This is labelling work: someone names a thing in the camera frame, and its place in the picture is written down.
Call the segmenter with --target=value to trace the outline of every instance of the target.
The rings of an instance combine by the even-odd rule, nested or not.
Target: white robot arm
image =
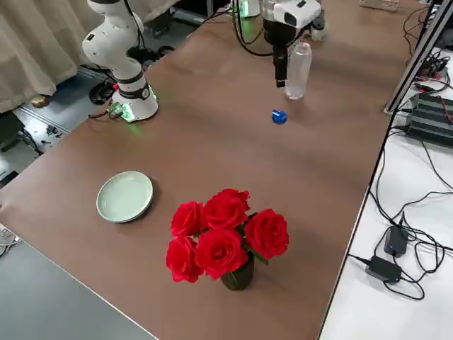
[[[124,0],[88,0],[104,22],[92,30],[82,42],[86,56],[113,73],[119,89],[113,94],[122,117],[129,121],[152,117],[157,112],[157,100],[144,77],[140,63],[126,53],[137,41],[137,26],[143,23]]]
[[[322,8],[317,0],[259,2],[264,38],[273,47],[275,81],[277,87],[283,87],[287,79],[288,47],[304,30],[311,29],[313,22],[322,16]]]

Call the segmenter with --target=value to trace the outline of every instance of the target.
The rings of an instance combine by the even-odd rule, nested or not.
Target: gray floor
[[[177,47],[193,30],[191,26],[173,23],[170,31],[158,40],[153,39],[149,30],[144,36],[147,47]],[[15,111],[42,151],[56,146],[89,113],[97,109],[89,101],[88,92],[103,78],[81,70],[52,97],[49,106],[36,109],[24,104]],[[48,125],[55,126],[62,133],[61,136],[48,135]],[[11,171],[22,172],[36,157],[37,154],[22,142],[9,151],[0,153],[0,179]],[[80,285],[38,251],[21,243],[0,259],[0,339],[155,338]]]
[[[0,260],[0,339],[155,339],[27,244]]]

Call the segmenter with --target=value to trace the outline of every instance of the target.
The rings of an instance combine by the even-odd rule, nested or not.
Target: bottle cap
[[[280,110],[272,110],[272,120],[275,124],[283,124],[286,122],[286,112]]]

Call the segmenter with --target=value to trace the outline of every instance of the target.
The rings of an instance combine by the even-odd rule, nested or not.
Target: curtain
[[[177,0],[129,0],[143,21]],[[88,62],[81,42],[103,20],[86,0],[0,0],[0,113],[56,85]]]

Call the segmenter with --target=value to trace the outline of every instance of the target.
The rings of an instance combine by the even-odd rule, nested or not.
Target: white table
[[[434,88],[442,87],[436,83],[426,84]],[[406,98],[414,93],[409,91]],[[453,90],[444,91],[442,96],[453,98]],[[394,124],[403,123],[404,120],[397,117]],[[436,169],[447,182],[453,184],[453,149],[429,143],[426,145]],[[379,199],[390,216],[394,216],[404,203],[422,198],[429,191],[447,191],[431,169],[418,141],[402,134],[394,135],[387,140],[385,150],[386,164],[379,183]],[[372,185],[373,193],[376,180],[377,175]],[[412,227],[424,230],[444,246],[453,247],[453,195],[428,199],[406,208],[405,212]],[[357,223],[349,253],[369,259],[388,226],[389,223],[379,214],[371,196],[365,197],[363,213]],[[383,244],[379,247],[378,256],[391,261],[383,247]],[[434,266],[432,253],[423,253],[421,260],[428,268]],[[414,278],[422,273],[412,246],[398,259],[398,264]],[[381,281],[367,275],[364,269],[364,264],[351,257],[345,260],[320,340],[452,338],[453,254],[446,252],[445,261],[439,270],[420,282],[426,294],[421,301],[412,301],[388,291]],[[394,286],[394,289],[398,288],[411,295],[419,294],[414,285],[406,282]]]

